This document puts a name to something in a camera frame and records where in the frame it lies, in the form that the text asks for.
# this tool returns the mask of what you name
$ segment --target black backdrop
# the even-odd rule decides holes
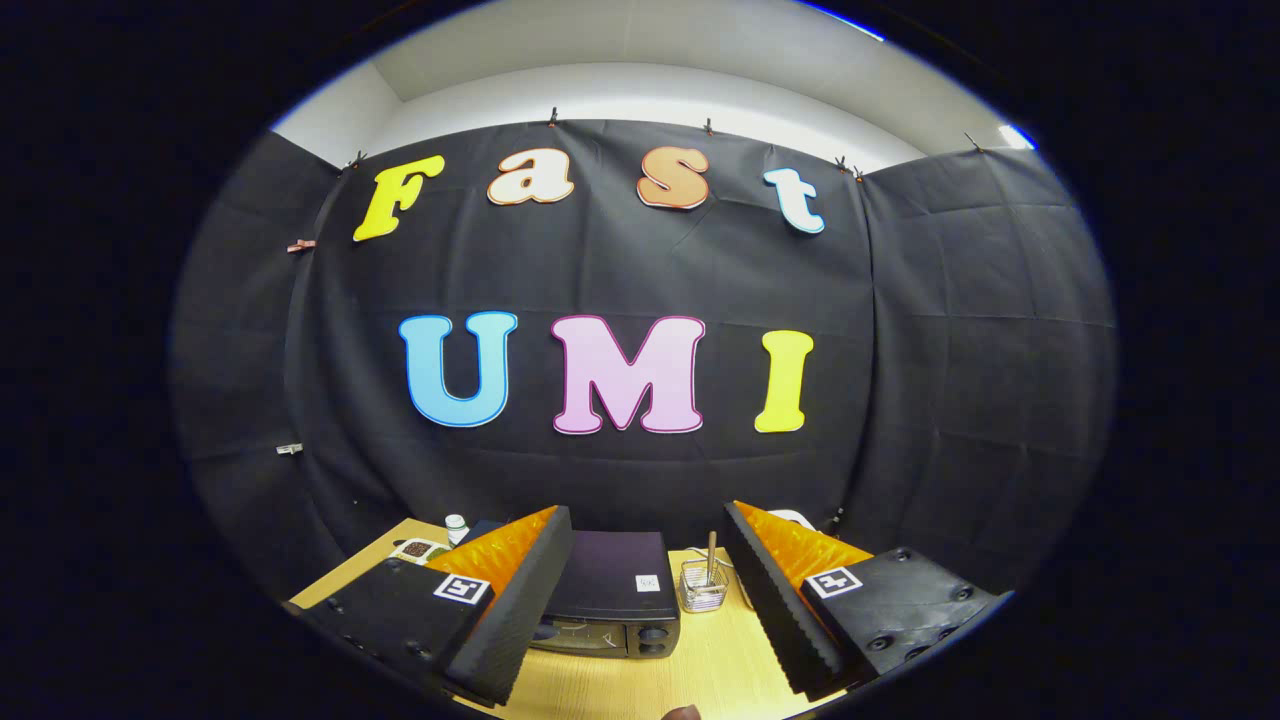
[[[640,159],[663,145],[709,159],[710,197],[691,211],[635,196]],[[490,204],[498,161],[531,147],[567,152],[573,192]],[[436,154],[444,172],[397,211],[397,229],[353,242],[372,178]],[[781,167],[815,186],[822,233],[778,211],[760,176]],[[285,254],[296,237],[317,246]],[[562,503],[576,528],[659,529],[685,547],[735,498],[799,510],[872,552],[910,543],[1002,592],[1087,489],[1114,387],[1105,272],[1029,151],[856,182],[741,137],[573,120],[425,140],[339,177],[269,135],[211,210],[186,278],[173,377],[188,454],[205,502],[278,598],[406,516],[506,520]],[[398,325],[453,320],[445,380],[467,397],[476,343],[461,328],[484,310],[520,318],[507,406],[477,428],[436,425],[410,401]],[[549,327],[575,314],[605,318],[628,356],[660,316],[705,322],[703,427],[556,432],[563,350]],[[753,427],[771,329],[814,338],[796,432]],[[274,452],[289,442],[305,451]]]

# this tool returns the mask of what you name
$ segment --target letter u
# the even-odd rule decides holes
[[[444,338],[453,323],[443,315],[419,315],[401,323],[408,395],[417,411],[451,428],[474,428],[502,414],[507,406],[507,336],[517,324],[511,313],[486,311],[467,318],[467,332],[476,337],[480,388],[462,400],[444,387]]]

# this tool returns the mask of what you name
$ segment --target ceiling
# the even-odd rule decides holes
[[[374,59],[402,101],[515,70],[576,63],[682,65],[806,95],[925,154],[1009,142],[984,102],[851,24],[790,0],[498,0]]]

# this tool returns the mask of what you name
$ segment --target letter m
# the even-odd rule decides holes
[[[594,388],[620,430],[627,429],[650,389],[641,428],[650,433],[696,430],[703,416],[694,409],[694,354],[705,333],[707,325],[695,318],[660,318],[628,363],[603,318],[556,320],[552,334],[564,343],[564,411],[556,416],[556,429],[589,434],[604,425],[591,410]]]

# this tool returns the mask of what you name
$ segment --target clip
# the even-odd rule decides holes
[[[356,159],[343,165],[342,169],[346,170],[347,168],[358,168],[360,161],[364,160],[365,158],[369,158],[369,155],[365,155],[362,151],[356,150]]]

